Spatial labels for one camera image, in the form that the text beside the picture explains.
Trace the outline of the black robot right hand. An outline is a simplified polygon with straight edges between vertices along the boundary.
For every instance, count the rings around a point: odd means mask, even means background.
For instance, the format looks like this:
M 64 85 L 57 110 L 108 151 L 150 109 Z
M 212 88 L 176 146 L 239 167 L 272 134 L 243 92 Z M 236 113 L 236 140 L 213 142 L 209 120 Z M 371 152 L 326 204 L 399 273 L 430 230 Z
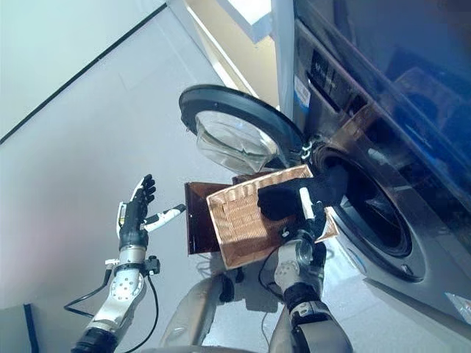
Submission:
M 280 260 L 293 260 L 300 266 L 323 268 L 327 250 L 325 245 L 316 244 L 316 241 L 325 230 L 325 208 L 321 201 L 311 201 L 306 187 L 300 188 L 299 196 L 302 207 L 301 220 L 287 229 L 288 241 L 278 249 L 278 257 Z

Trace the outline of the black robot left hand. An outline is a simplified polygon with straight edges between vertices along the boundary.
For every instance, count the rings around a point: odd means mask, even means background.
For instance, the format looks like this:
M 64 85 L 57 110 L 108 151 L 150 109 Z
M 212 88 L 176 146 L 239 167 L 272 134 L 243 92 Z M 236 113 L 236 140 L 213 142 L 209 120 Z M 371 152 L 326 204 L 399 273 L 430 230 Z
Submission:
M 161 228 L 186 211 L 184 204 L 178 204 L 168 210 L 148 216 L 149 205 L 155 199 L 155 191 L 155 181 L 151 174 L 147 174 L 136 185 L 130 200 L 119 204 L 116 218 L 119 249 L 126 246 L 147 248 L 150 232 Z

